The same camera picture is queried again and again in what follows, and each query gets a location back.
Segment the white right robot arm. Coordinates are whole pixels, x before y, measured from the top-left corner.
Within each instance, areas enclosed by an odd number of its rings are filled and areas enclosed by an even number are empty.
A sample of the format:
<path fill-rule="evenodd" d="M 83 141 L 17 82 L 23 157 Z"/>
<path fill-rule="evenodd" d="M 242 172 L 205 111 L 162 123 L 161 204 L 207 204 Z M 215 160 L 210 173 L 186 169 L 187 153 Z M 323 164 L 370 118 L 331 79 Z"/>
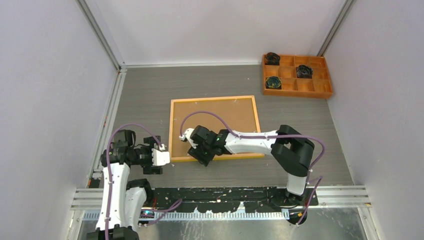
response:
<path fill-rule="evenodd" d="M 255 153 L 272 156 L 288 174 L 285 198 L 299 205 L 306 197 L 305 188 L 315 145 L 289 125 L 269 132 L 240 132 L 221 129 L 215 133 L 198 125 L 180 134 L 188 142 L 188 154 L 207 166 L 216 156 Z"/>

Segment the brown fibreboard backing board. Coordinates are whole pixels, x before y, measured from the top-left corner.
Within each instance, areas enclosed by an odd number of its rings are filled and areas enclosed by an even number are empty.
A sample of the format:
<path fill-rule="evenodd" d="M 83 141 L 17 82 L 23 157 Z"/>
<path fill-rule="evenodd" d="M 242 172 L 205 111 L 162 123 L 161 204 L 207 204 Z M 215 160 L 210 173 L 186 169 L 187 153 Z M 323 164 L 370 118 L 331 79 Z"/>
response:
<path fill-rule="evenodd" d="M 260 132 L 260 122 L 253 95 L 173 99 L 170 102 L 168 150 L 172 162 L 195 162 L 188 154 L 191 145 L 179 139 L 185 131 L 198 125 L 218 133 L 225 129 L 221 120 L 233 131 Z"/>

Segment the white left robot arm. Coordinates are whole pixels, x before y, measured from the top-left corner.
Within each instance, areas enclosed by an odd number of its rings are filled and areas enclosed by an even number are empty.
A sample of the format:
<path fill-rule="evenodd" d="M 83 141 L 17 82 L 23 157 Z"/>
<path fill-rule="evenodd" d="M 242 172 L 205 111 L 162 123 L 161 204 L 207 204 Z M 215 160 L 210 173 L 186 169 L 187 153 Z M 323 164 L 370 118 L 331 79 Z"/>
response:
<path fill-rule="evenodd" d="M 160 175 L 170 163 L 170 153 L 159 135 L 151 135 L 136 144 L 136 134 L 129 129 L 115 131 L 100 156 L 104 187 L 100 216 L 88 240 L 138 240 L 137 226 L 142 207 L 154 199 L 145 178 L 128 180 L 131 166 L 141 166 L 147 175 Z"/>

